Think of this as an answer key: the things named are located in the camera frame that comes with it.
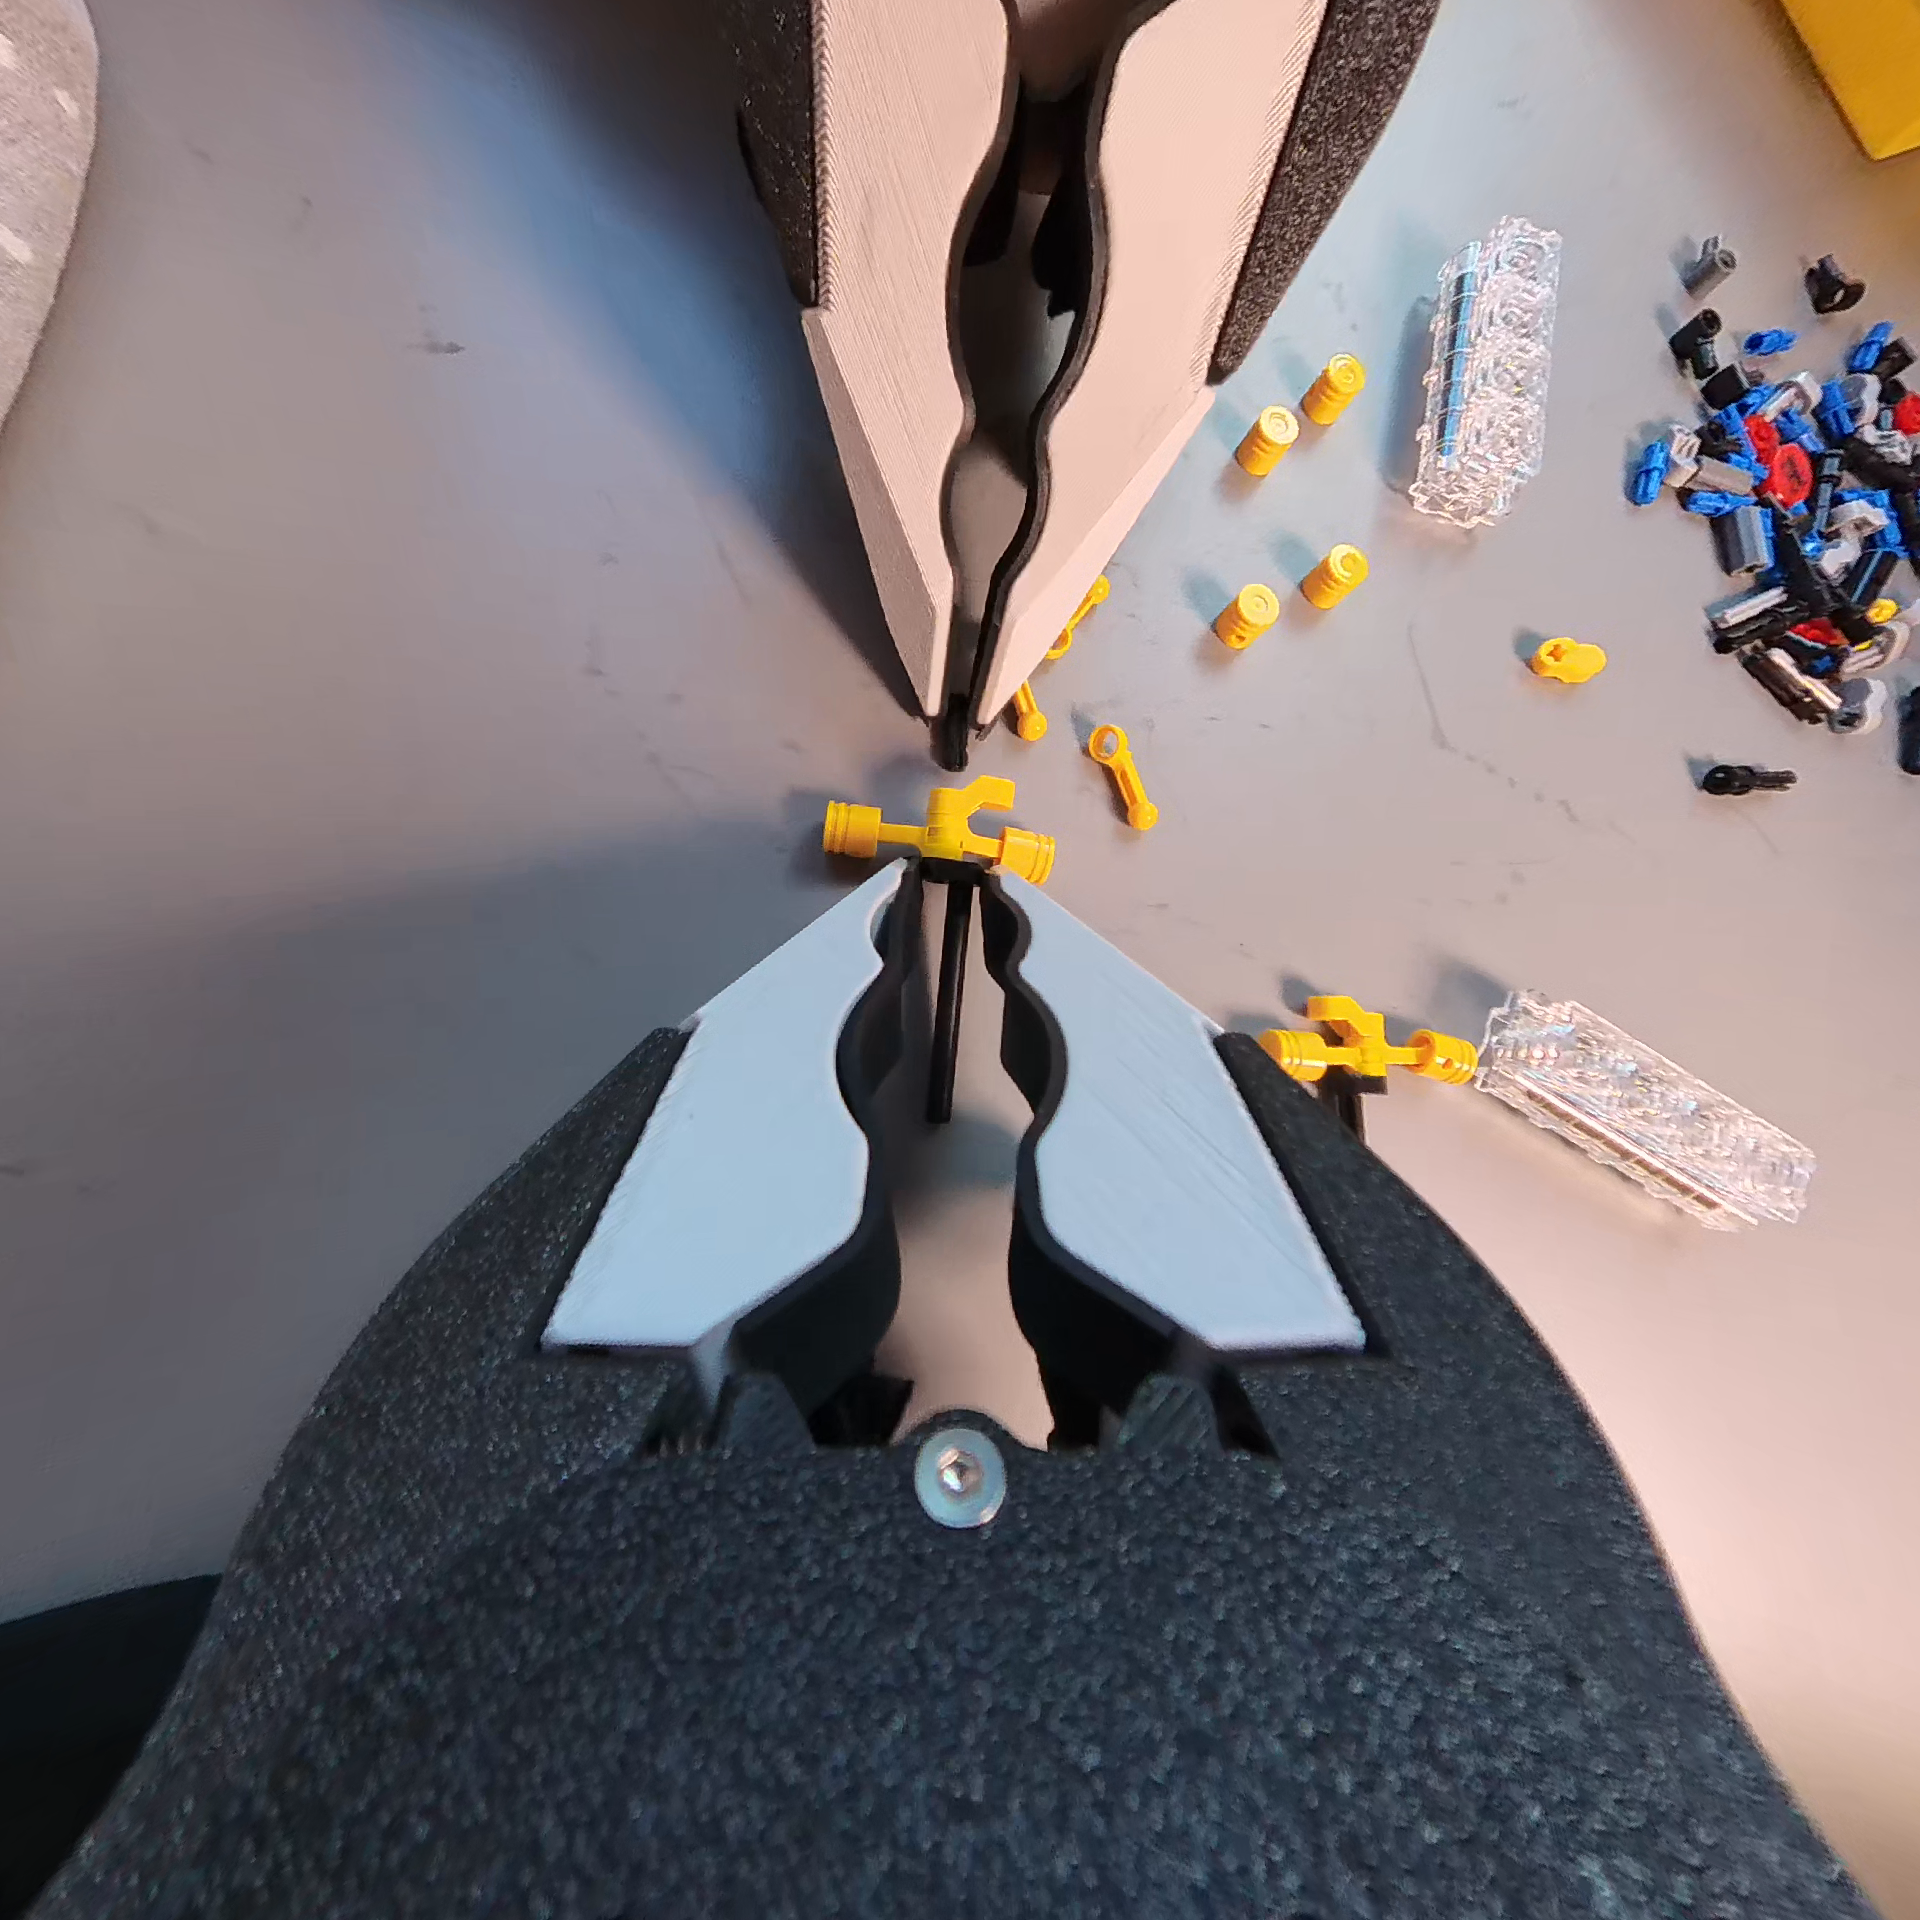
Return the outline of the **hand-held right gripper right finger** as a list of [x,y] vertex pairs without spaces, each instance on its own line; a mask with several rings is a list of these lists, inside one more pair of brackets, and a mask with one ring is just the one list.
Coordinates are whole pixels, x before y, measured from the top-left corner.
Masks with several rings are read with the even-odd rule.
[[1220,1028],[1027,880],[980,885],[1033,1104],[1009,1291],[1035,1357],[1358,1351]]

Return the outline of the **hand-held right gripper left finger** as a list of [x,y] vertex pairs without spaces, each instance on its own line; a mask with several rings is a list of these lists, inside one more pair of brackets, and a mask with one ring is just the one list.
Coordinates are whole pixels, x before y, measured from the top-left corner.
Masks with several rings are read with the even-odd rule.
[[885,866],[713,996],[547,1322],[547,1350],[720,1357],[851,1239],[870,1144],[835,1050],[882,977]]

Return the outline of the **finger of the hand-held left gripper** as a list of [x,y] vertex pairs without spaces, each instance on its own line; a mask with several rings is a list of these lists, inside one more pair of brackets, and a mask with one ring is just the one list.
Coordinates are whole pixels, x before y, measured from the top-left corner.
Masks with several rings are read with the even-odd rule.
[[956,262],[1011,115],[1001,3],[814,3],[819,289],[802,338],[878,603],[924,714],[946,689],[946,475],[972,400]]
[[1091,289],[1033,425],[1033,494],[980,624],[966,730],[1042,664],[1210,409],[1210,350],[1327,3],[1141,3],[1085,130]]

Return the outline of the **yellow piston crank assembly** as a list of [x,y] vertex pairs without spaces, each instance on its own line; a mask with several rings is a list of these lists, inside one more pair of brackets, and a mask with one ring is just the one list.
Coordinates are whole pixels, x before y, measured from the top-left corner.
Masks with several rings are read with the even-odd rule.
[[1405,1045],[1388,1043],[1384,1016],[1352,996],[1310,996],[1314,1031],[1263,1028],[1261,1051],[1294,1081],[1310,1085],[1333,1118],[1366,1139],[1363,1100],[1384,1094],[1392,1068],[1435,1085],[1471,1085],[1478,1050],[1446,1031],[1418,1028]]
[[1011,804],[1011,782],[976,779],[966,786],[935,786],[924,808],[924,827],[885,824],[878,808],[847,799],[832,799],[822,817],[825,856],[873,858],[882,851],[900,845],[920,856],[924,880],[935,880],[946,889],[924,1104],[924,1119],[935,1128],[946,1123],[954,1114],[956,1040],[962,1027],[966,950],[972,939],[972,893],[988,869],[1046,881],[1058,853],[1058,842],[1035,830],[972,830],[972,812],[1009,812]]

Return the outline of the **transparent cylinder block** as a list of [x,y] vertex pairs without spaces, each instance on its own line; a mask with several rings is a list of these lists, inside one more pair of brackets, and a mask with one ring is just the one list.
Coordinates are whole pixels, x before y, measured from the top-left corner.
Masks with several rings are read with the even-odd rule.
[[1499,523],[1544,461],[1561,234],[1505,215],[1438,277],[1411,502],[1460,529]]
[[1581,1003],[1515,990],[1489,1014],[1476,1091],[1707,1228],[1793,1224],[1815,1156]]

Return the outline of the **pile of mixed building parts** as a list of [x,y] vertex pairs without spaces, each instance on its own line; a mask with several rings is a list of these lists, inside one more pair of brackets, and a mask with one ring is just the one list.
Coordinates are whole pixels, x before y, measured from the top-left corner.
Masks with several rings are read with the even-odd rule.
[[1696,309],[1670,338],[1692,414],[1635,449],[1623,494],[1707,529],[1723,596],[1706,642],[1793,721],[1858,737],[1902,714],[1918,774],[1918,689],[1891,671],[1918,636],[1918,344],[1870,325],[1836,373],[1793,367],[1785,328],[1733,335]]

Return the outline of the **grey desk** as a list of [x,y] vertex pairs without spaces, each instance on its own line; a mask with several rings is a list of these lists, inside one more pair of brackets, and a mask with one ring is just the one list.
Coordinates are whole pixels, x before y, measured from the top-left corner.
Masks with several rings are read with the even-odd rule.
[[[800,317],[697,3],[98,3],[98,154],[2,436],[2,1618],[224,1561],[400,1275],[646,1028],[910,817]],[[1565,241],[1544,461],[1411,502],[1438,277]],[[1918,156],[1867,163],[1766,3],[1446,3],[1240,376],[994,734],[1050,893],[1210,1019],[1478,1036],[1574,996],[1820,1161],[1716,1235],[1471,1091],[1369,1138],[1635,1481],[1720,1673],[1918,1918],[1918,782],[1793,725],[1623,469],[1674,260],[1918,328]],[[1314,425],[1333,354],[1363,397]],[[1270,476],[1234,463],[1268,404]],[[1337,546],[1369,581],[1316,610]],[[1237,588],[1280,622],[1229,651]],[[1537,681],[1548,636],[1608,651]],[[1130,734],[1134,830],[1086,759]],[[1719,761],[1795,770],[1719,799]]]

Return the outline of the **yellow plastic bin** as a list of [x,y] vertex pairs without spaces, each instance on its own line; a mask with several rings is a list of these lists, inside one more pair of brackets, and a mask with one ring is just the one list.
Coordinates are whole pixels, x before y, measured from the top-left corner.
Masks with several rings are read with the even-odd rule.
[[1870,160],[1918,151],[1918,3],[1784,3]]

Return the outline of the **person's grey speckled sweatshirt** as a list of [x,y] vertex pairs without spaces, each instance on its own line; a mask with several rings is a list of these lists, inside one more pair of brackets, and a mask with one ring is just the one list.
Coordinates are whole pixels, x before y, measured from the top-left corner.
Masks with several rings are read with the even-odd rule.
[[98,69],[84,3],[2,3],[2,418],[75,240],[98,134]]

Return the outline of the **dark cloth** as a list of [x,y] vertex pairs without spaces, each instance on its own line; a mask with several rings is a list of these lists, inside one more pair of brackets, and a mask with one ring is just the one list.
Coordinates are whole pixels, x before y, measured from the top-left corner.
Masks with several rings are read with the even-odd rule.
[[148,1742],[220,1573],[2,1623],[2,1918],[36,1904]]

